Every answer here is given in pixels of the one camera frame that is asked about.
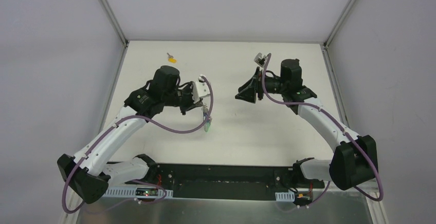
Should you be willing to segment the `green tagged key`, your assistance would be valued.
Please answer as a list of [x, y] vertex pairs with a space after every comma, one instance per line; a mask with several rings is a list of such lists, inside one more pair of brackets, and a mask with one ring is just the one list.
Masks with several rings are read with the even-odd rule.
[[211, 122], [212, 122], [212, 119], [208, 119], [208, 120], [204, 123], [204, 125], [203, 125], [203, 129], [204, 129], [205, 132], [208, 132], [208, 130], [209, 130], [210, 126], [211, 126]]

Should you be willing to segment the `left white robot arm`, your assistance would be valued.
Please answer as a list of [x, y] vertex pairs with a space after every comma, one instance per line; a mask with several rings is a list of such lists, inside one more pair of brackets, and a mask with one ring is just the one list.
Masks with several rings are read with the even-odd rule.
[[86, 204], [99, 200], [109, 187], [139, 180], [144, 185], [156, 181], [155, 162], [138, 155], [116, 164], [109, 160], [124, 143], [147, 123], [175, 134], [193, 133], [207, 123], [207, 112], [200, 125], [189, 130], [169, 128], [153, 118], [165, 107], [178, 107], [182, 115], [203, 106], [203, 99], [213, 98], [211, 83], [204, 75], [197, 81], [180, 82], [180, 72], [172, 66], [158, 68], [145, 86], [133, 91], [105, 130], [83, 149], [70, 156], [63, 154], [57, 165], [65, 182], [64, 190], [72, 189]]

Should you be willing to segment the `metal keyring carabiner plate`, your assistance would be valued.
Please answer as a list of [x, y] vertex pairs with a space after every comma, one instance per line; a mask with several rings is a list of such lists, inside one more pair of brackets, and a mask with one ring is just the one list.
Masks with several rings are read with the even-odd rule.
[[202, 112], [203, 112], [203, 122], [205, 123], [208, 119], [212, 119], [212, 116], [210, 114], [210, 110], [209, 107], [207, 106], [207, 104], [204, 104], [202, 107]]

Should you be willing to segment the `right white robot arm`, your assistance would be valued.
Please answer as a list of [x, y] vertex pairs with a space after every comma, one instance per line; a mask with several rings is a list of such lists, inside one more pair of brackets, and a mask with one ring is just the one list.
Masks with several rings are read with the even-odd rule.
[[278, 76], [267, 70], [269, 59], [270, 55], [255, 59], [258, 65], [255, 73], [238, 88], [235, 99], [256, 103], [267, 97], [287, 106], [310, 124], [333, 152], [330, 160], [297, 161], [294, 164], [297, 170], [292, 173], [293, 184], [304, 188], [312, 180], [326, 180], [341, 190], [357, 188], [372, 179], [380, 184], [375, 140], [346, 127], [324, 108], [317, 95], [303, 85], [298, 59], [283, 60]]

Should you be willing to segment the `yellow tagged key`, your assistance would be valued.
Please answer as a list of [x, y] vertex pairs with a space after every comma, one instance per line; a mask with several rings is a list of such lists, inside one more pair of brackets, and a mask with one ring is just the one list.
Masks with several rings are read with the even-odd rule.
[[173, 55], [167, 53], [167, 56], [168, 56], [168, 61], [169, 62], [174, 63], [174, 64], [177, 62], [177, 60], [174, 58]]

